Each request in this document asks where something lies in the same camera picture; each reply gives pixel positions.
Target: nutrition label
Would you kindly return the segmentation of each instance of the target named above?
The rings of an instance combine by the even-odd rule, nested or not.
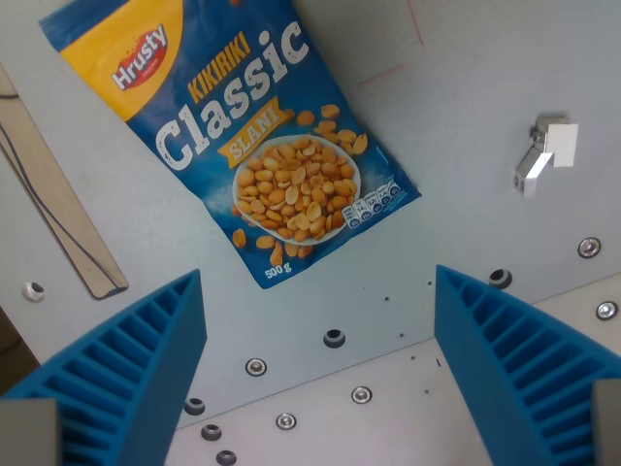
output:
[[[363,221],[379,214],[400,192],[399,185],[390,181],[369,192],[364,198],[358,199],[351,206],[345,207],[342,212],[347,226],[355,228]]]

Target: hrusty logo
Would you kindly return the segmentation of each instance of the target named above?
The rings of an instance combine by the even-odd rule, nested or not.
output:
[[[118,70],[112,74],[116,85],[125,90],[144,83],[164,61],[167,48],[168,40],[162,24],[140,36],[134,50],[121,60]]]

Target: red mark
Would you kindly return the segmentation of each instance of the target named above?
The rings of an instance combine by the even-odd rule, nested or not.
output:
[[[420,33],[420,27],[418,27],[418,21],[416,20],[416,13],[414,12],[414,7],[411,5],[411,0],[408,0],[409,13],[411,14],[411,19],[414,21],[414,27],[416,28],[416,34],[418,35],[418,40],[420,41],[420,45],[425,47],[425,43],[423,42],[423,35]]]
[[[368,78],[367,80],[362,81],[361,83],[358,83],[358,87],[362,87],[363,85],[366,85],[368,83],[372,83],[374,81],[377,81],[381,78],[385,78],[386,76],[392,75],[396,72],[398,72],[399,70],[401,70],[402,68],[405,68],[406,65],[405,64],[401,64],[401,65],[397,65],[394,68],[390,68],[389,70],[386,70],[382,73],[379,73],[378,75],[372,76],[370,78]]]

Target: yellow label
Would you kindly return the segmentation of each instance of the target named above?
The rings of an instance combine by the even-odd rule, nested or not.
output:
[[[288,119],[289,115],[278,107],[278,98],[274,97],[218,152],[229,159],[229,168],[236,167]]]
[[[130,0],[61,54],[127,121],[164,83],[182,29],[182,0]]]

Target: screw head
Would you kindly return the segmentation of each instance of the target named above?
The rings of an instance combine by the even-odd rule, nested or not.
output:
[[[278,415],[276,418],[276,426],[280,430],[291,430],[296,426],[298,420],[294,415],[290,415],[289,413],[282,413]]]
[[[373,393],[366,386],[358,386],[351,392],[351,399],[354,403],[365,405],[371,401]]]
[[[245,364],[245,371],[253,377],[261,377],[268,370],[268,365],[263,359],[253,358]]]
[[[602,250],[602,242],[597,238],[585,238],[578,245],[578,254],[580,257],[590,259],[595,257]]]
[[[618,314],[618,312],[619,307],[617,306],[617,303],[614,301],[605,301],[598,306],[595,315],[599,320],[611,320]]]

